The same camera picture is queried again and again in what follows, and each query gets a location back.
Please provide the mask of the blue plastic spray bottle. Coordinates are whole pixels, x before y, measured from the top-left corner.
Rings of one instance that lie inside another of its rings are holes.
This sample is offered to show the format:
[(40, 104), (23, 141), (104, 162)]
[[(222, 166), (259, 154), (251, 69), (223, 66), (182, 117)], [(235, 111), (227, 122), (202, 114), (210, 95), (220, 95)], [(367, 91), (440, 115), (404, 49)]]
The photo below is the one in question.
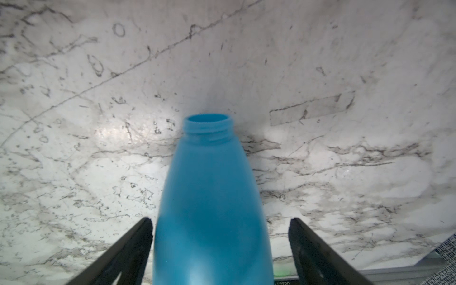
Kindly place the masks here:
[(271, 285), (260, 192), (233, 120), (189, 116), (162, 192), (153, 250), (156, 285)]

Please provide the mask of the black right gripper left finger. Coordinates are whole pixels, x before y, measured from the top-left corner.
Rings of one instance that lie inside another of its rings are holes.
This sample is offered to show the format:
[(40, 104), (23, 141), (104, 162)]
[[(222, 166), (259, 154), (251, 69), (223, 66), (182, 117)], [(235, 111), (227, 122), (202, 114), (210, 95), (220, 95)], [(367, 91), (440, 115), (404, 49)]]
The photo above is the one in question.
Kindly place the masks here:
[(153, 242), (153, 223), (142, 218), (69, 285), (140, 285)]

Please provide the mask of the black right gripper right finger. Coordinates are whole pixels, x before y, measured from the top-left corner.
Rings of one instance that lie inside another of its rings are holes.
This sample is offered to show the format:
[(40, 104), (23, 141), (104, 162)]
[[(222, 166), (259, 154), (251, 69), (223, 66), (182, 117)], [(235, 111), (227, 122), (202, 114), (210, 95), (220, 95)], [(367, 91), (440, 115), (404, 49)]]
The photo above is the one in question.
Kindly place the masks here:
[(370, 285), (301, 219), (290, 221), (288, 238), (301, 285)]

